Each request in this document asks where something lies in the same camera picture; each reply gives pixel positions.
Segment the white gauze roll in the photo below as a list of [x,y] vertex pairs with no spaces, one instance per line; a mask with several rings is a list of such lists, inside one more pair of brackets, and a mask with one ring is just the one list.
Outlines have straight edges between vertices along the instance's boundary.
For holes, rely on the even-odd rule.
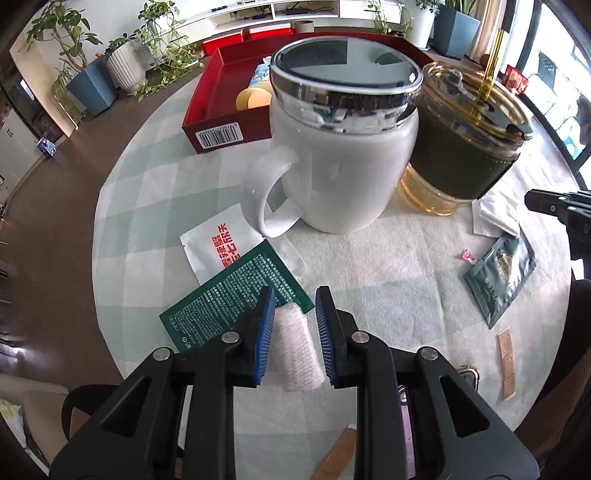
[[307,392],[325,382],[308,319],[297,304],[288,303],[274,312],[270,348],[284,390]]

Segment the orange gourd makeup sponge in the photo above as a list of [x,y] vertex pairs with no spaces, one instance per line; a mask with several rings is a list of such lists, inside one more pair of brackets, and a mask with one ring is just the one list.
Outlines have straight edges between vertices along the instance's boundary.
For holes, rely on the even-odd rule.
[[249,87],[239,92],[235,99],[237,111],[245,111],[270,105],[273,94],[263,88]]

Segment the blue wet wipe packet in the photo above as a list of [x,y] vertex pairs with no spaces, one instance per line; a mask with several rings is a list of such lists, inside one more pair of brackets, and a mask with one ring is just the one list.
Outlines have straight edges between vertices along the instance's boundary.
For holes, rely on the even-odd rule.
[[259,88],[266,91],[272,91],[273,86],[270,83],[270,65],[262,63],[256,66],[252,79],[249,81],[249,88]]

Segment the dark green sachet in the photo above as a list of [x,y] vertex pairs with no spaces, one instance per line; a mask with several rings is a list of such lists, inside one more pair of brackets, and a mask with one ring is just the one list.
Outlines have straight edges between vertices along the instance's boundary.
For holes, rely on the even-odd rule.
[[503,234],[464,275],[485,323],[492,329],[522,291],[537,266],[523,230]]
[[200,348],[230,330],[239,315],[256,307],[263,287],[273,288],[276,306],[295,303],[304,313],[314,306],[270,242],[264,240],[159,318],[178,351]]

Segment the white sachet red print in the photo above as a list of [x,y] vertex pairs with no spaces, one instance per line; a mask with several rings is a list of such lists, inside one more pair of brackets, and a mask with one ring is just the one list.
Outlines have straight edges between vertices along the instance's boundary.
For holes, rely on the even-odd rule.
[[246,222],[242,208],[235,204],[183,233],[179,240],[198,284],[202,285],[266,237]]
[[472,202],[473,233],[490,238],[498,238],[503,234],[519,237],[520,220],[524,212],[523,200],[492,190]]

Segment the white sachet left red print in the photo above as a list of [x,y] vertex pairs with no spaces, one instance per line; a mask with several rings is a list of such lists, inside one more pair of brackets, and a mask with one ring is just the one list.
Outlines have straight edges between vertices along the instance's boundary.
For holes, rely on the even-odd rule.
[[235,204],[183,233],[179,240],[198,284],[202,285],[266,237],[246,222],[242,208]]

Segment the tan adhesive bandage left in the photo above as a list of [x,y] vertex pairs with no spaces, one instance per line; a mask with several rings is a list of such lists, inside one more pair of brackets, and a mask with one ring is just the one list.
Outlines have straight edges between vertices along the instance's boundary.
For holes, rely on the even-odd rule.
[[356,425],[349,424],[339,435],[327,457],[322,460],[311,480],[352,479],[346,476],[346,469],[356,453]]

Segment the amber drinking straw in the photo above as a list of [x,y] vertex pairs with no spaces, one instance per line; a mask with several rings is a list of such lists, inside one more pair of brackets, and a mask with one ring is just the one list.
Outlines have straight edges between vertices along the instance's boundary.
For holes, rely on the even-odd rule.
[[500,56],[500,50],[505,37],[505,30],[500,28],[497,32],[493,48],[489,55],[487,62],[484,78],[481,82],[478,94],[476,96],[475,105],[472,109],[472,115],[476,120],[476,124],[481,122],[483,117],[483,108],[487,105],[488,98],[493,88],[493,84],[496,77],[496,68]]

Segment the brown round ball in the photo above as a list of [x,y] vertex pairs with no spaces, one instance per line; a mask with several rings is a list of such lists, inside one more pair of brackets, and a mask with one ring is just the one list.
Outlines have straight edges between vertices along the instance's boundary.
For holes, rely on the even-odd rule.
[[481,66],[481,68],[483,70],[485,70],[487,68],[488,62],[489,62],[489,58],[490,58],[490,55],[489,54],[483,54],[480,57],[479,64],[480,64],[480,66]]

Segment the white ceramic mug chrome lid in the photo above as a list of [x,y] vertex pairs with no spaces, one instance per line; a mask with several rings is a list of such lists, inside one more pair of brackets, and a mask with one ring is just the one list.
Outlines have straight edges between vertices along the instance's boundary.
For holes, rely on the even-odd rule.
[[386,209],[419,129],[420,66],[347,36],[297,40],[270,60],[270,151],[242,183],[247,223],[276,238],[297,221],[349,234]]

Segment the plant in blue pot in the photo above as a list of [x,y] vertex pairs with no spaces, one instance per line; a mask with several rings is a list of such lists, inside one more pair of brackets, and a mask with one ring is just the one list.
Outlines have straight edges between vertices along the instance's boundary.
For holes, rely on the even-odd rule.
[[93,117],[108,110],[116,99],[116,90],[104,61],[90,61],[86,57],[84,46],[98,46],[102,41],[92,31],[84,10],[69,6],[67,1],[48,1],[31,20],[25,37],[28,50],[34,44],[46,42],[59,45],[66,90]]
[[432,46],[440,54],[461,60],[481,21],[471,15],[475,1],[444,1],[434,21]]

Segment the red shallow tray box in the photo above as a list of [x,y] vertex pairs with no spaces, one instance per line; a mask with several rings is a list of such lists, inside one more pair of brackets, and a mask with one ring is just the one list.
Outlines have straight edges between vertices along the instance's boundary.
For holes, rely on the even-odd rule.
[[239,111],[235,107],[238,94],[249,86],[256,66],[264,57],[294,41],[332,34],[332,31],[290,33],[249,39],[217,49],[195,87],[182,123],[195,151],[204,154],[234,143],[217,136],[205,136],[217,127],[228,130],[229,126],[235,126],[238,144],[270,138],[270,108],[263,106]]

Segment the plant in white pot right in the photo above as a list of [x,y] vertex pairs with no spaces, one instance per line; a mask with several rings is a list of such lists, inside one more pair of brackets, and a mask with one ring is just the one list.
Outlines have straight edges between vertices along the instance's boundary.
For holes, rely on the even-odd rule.
[[[367,1],[367,9],[373,15],[377,32],[404,38],[426,51],[442,4],[443,1]],[[384,10],[388,5],[398,13],[397,22],[388,18]]]

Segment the plant in white ribbed pot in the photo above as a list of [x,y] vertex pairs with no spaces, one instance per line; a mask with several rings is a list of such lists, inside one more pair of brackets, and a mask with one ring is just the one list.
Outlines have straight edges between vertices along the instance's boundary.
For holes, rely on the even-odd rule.
[[111,40],[104,60],[113,82],[128,95],[134,95],[146,81],[145,69],[136,53],[133,36],[123,33]]

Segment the white tv console shelf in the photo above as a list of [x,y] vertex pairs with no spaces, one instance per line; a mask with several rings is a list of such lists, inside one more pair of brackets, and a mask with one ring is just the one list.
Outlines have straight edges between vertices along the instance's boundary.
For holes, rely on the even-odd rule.
[[155,31],[175,29],[191,42],[209,37],[311,20],[317,28],[380,26],[406,31],[412,16],[400,1],[176,1],[173,21],[154,21]]

